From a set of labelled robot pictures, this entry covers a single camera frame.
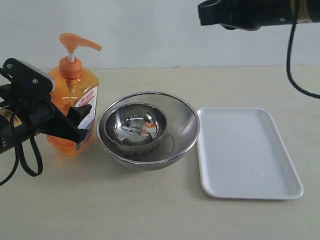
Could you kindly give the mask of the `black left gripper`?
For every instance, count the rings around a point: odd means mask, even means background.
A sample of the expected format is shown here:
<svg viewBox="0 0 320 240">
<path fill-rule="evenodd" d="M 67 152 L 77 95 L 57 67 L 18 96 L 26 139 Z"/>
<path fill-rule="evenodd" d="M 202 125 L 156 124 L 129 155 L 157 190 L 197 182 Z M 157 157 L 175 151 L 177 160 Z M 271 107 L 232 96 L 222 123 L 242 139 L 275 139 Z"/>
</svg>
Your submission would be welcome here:
<svg viewBox="0 0 320 240">
<path fill-rule="evenodd" d="M 0 87 L 0 138 L 12 139 L 10 119 L 14 111 L 17 111 L 13 119 L 13 126 L 17 138 L 28 139 L 32 134 L 44 133 L 53 137 L 70 140 L 75 143 L 82 142 L 87 136 L 86 129 L 79 129 L 82 120 L 90 113 L 92 106 L 70 107 L 67 115 L 64 115 L 52 102 L 51 96 L 46 95 L 37 99 L 23 99 L 12 90 L 11 84 Z"/>
</svg>

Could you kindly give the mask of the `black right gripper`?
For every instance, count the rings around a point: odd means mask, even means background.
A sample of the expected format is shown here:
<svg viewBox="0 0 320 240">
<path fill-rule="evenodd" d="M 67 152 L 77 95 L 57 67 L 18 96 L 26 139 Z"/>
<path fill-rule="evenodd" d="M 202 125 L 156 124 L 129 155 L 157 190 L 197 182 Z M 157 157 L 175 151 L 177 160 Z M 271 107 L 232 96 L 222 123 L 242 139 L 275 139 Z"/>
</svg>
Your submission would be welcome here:
<svg viewBox="0 0 320 240">
<path fill-rule="evenodd" d="M 296 24 L 296 3 L 296 0 L 206 0 L 197 5 L 197 11 L 201 26 L 219 24 L 229 31 L 257 31 L 262 27 Z"/>
</svg>

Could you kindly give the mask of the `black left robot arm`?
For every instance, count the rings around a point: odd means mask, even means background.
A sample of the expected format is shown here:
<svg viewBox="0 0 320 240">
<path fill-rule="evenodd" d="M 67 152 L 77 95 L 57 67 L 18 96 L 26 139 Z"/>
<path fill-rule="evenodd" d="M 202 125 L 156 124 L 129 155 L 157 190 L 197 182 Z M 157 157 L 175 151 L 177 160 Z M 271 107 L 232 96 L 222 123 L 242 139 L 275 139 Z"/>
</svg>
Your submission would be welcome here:
<svg viewBox="0 0 320 240">
<path fill-rule="evenodd" d="M 33 105 L 25 100 L 18 105 L 20 98 L 13 94 L 12 85 L 0 87 L 0 97 L 6 103 L 0 110 L 0 152 L 14 147 L 10 124 L 11 114 L 16 107 L 20 110 L 15 114 L 17 120 L 14 125 L 16 138 L 24 142 L 32 135 L 46 134 L 75 143 L 82 142 L 86 129 L 78 128 L 80 122 L 89 114 L 92 106 L 85 104 L 80 107 L 71 107 L 67 115 L 62 113 L 51 101 L 51 96 L 40 97 Z"/>
</svg>

